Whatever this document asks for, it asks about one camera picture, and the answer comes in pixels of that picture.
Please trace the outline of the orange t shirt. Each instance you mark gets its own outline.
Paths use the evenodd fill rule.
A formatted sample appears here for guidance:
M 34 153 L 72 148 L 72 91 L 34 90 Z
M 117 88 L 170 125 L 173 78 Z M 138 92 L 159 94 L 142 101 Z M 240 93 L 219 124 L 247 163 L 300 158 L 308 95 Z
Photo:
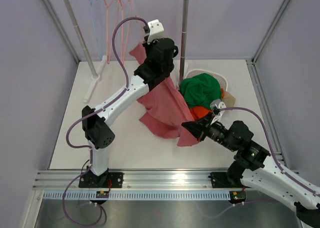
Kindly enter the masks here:
M 207 113 L 211 113 L 210 104 L 213 100 L 221 99 L 222 92 L 219 89 L 191 88 L 185 92 L 184 100 L 194 119 L 203 118 Z

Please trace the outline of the pink t shirt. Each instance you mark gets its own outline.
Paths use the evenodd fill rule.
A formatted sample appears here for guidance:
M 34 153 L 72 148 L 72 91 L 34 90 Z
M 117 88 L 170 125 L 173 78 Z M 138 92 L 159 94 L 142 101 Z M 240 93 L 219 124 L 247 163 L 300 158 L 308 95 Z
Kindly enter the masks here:
M 199 143 L 190 132 L 182 127 L 182 123 L 194 121 L 194 118 L 171 77 L 165 78 L 137 101 L 145 107 L 145 114 L 139 121 L 152 134 L 163 139 L 178 139 L 177 146 L 179 147 Z

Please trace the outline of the green t shirt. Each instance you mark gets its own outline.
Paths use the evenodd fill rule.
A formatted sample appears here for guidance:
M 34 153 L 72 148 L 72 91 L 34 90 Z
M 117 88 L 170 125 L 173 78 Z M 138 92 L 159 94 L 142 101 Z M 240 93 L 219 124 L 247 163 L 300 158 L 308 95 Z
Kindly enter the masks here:
M 184 79 L 179 85 L 179 91 L 189 108 L 202 106 L 209 109 L 214 100 L 222 98 L 218 80 L 206 73 Z

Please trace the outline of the pink hanger of green shirt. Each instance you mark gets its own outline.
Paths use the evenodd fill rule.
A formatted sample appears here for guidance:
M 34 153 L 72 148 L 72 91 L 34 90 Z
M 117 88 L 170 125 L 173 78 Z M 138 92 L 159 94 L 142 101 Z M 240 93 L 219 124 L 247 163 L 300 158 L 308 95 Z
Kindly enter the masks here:
M 126 18 L 132 17 L 133 12 L 133 0 L 117 0 L 116 2 L 116 17 L 115 17 L 115 26 L 119 22 L 123 21 Z M 130 36 L 131 24 L 123 24 L 117 32 L 117 35 L 120 35 L 121 40 L 118 41 L 120 45 L 120 60 L 122 64 L 125 63 L 125 57 L 127 54 L 127 46 Z

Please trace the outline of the beige t shirt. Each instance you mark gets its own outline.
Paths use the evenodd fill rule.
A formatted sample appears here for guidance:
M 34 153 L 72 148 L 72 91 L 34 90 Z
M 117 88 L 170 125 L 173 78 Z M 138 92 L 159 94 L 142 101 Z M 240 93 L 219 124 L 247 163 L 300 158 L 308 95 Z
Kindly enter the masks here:
M 236 98 L 223 88 L 221 88 L 221 100 L 228 108 L 235 106 Z

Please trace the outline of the pink hanger of orange shirt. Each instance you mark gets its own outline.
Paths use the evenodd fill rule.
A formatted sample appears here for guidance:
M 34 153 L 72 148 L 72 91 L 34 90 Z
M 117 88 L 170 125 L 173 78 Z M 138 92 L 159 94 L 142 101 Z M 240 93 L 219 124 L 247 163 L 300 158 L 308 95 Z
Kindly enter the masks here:
M 111 52 L 112 52 L 112 32 L 113 28 L 111 27 L 111 11 L 115 8 L 115 20 L 118 20 L 119 13 L 119 0 L 103 0 L 105 6 L 105 56 L 106 63 L 109 64 L 111 61 Z

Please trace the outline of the light blue hanger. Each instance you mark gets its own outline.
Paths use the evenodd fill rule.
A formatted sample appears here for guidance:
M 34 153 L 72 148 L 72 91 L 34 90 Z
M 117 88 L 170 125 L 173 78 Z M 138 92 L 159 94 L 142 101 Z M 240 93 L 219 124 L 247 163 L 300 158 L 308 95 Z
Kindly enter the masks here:
M 98 57 L 101 60 L 104 56 L 103 45 L 103 10 L 101 0 L 88 0 L 90 5 L 91 22 L 95 42 L 97 46 Z

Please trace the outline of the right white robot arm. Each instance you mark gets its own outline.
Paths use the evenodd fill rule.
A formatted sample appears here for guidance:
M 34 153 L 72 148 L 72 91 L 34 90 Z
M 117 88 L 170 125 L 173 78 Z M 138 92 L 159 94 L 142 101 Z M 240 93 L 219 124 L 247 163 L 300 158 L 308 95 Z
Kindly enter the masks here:
M 225 128 L 208 114 L 182 126 L 198 141 L 209 138 L 235 152 L 226 172 L 229 185 L 254 188 L 290 208 L 303 223 L 319 227 L 320 188 L 283 166 L 271 150 L 253 141 L 254 134 L 242 121 Z

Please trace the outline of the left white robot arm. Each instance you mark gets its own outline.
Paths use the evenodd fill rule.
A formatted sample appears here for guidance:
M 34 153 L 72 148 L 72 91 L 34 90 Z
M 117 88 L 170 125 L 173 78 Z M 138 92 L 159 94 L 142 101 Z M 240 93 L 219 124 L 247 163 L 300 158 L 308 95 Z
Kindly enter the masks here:
M 146 59 L 134 71 L 128 85 L 95 108 L 85 106 L 82 110 L 82 129 L 90 146 L 90 165 L 81 174 L 80 188 L 122 187 L 121 173 L 109 172 L 108 168 L 107 147 L 116 137 L 111 126 L 134 101 L 170 76 L 174 69 L 173 58 L 179 52 L 170 38 L 153 41 L 145 48 Z

